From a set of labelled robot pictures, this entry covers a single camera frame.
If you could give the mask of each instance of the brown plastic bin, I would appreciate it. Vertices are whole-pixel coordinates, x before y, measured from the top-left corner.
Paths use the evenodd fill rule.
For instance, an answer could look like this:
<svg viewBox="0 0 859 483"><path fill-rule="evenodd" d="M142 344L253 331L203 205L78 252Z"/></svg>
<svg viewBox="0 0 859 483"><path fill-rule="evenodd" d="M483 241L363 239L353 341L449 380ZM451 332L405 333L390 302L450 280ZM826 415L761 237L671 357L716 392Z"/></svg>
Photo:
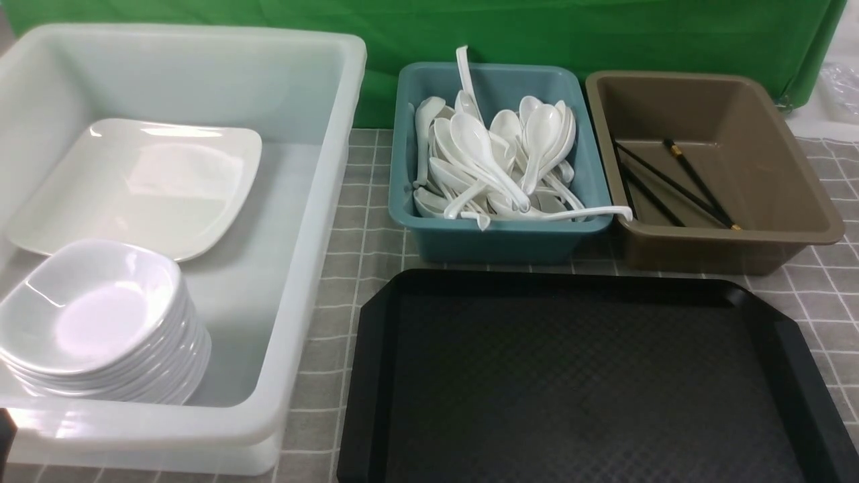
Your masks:
<svg viewBox="0 0 859 483"><path fill-rule="evenodd" d="M632 268L671 272L775 271L808 245L841 240L844 222L799 144L756 82L737 76L596 72L586 82L615 205L630 205L618 156L686 225L675 227L633 186L637 219L622 220ZM743 230L725 229L612 146L612 136L706 199L666 147L673 139Z"/></svg>

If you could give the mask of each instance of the white square plate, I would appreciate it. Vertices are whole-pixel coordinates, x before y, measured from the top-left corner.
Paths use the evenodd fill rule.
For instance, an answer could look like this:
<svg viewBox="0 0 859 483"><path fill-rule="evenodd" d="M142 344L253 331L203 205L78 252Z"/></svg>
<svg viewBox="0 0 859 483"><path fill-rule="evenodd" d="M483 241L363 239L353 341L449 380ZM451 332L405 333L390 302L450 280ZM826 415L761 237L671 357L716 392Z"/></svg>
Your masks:
<svg viewBox="0 0 859 483"><path fill-rule="evenodd" d="M189 260L235 220L261 153L262 139L249 129L100 120L15 214L6 235L45 255L101 238Z"/></svg>

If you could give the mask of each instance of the stack of bowls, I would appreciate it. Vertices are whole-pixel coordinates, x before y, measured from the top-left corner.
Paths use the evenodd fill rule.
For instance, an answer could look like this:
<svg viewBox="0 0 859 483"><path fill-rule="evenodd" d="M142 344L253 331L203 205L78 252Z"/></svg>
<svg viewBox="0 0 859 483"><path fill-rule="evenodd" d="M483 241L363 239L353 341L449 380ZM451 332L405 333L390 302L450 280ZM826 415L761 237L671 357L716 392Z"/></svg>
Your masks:
<svg viewBox="0 0 859 483"><path fill-rule="evenodd" d="M196 315L172 260L76 241L0 303L0 359L32 395L179 405L211 354Z"/></svg>

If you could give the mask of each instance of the teal plastic tray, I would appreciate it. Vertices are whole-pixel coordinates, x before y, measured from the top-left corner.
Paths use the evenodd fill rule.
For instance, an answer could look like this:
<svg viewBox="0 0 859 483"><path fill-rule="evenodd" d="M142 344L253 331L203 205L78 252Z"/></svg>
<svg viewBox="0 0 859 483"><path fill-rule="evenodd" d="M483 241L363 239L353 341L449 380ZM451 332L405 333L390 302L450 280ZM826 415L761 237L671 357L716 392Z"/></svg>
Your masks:
<svg viewBox="0 0 859 483"><path fill-rule="evenodd" d="M611 204L588 107L572 72L535 65L473 64L471 69L487 125L502 109L518 111L525 95L552 104L563 99L573 110L577 126L576 145L567 157L576 171L571 189L587 207ZM453 62L411 64L399 73L388 209L394 221L412 231L421 258L456 263L560 263L583 238L608 227L612 217L602 216L576 223L493 221L481 232L473 220L421 217L411 197L411 183L417 175L415 109L431 95L452 106L460 89Z"/></svg>

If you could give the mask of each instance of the green cloth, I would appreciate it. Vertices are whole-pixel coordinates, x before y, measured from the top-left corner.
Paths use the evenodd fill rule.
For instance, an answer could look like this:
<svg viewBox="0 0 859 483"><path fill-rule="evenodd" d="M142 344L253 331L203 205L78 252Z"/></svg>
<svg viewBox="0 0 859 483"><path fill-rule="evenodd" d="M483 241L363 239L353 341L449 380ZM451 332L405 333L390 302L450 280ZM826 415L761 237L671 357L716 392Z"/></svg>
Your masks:
<svg viewBox="0 0 859 483"><path fill-rule="evenodd" d="M355 123L390 127L397 75L417 61L684 70L749 76L807 102L846 0L3 0L21 34L44 23L168 22L355 34L367 75Z"/></svg>

